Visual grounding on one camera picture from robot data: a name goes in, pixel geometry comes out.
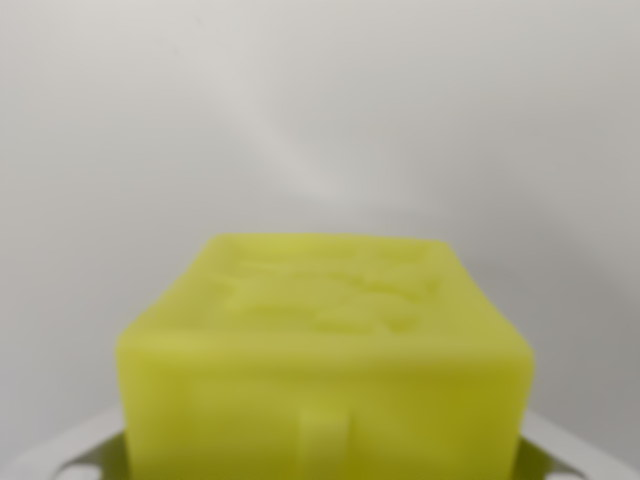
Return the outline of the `black silver gripper right finger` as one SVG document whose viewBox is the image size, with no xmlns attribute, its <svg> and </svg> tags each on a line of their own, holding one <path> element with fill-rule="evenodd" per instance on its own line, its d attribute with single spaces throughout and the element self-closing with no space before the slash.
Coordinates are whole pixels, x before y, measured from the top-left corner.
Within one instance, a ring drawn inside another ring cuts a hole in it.
<svg viewBox="0 0 640 480">
<path fill-rule="evenodd" d="M 639 472 L 529 411 L 517 456 L 518 479 L 638 479 Z"/>
</svg>

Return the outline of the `black silver gripper left finger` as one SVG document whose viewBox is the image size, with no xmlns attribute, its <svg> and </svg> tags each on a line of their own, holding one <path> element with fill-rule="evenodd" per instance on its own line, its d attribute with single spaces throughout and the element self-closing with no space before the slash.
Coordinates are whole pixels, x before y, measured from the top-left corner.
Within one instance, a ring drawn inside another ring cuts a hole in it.
<svg viewBox="0 0 640 480">
<path fill-rule="evenodd" d="M 112 407 L 22 454 L 3 479 L 128 479 L 121 409 Z"/>
</svg>

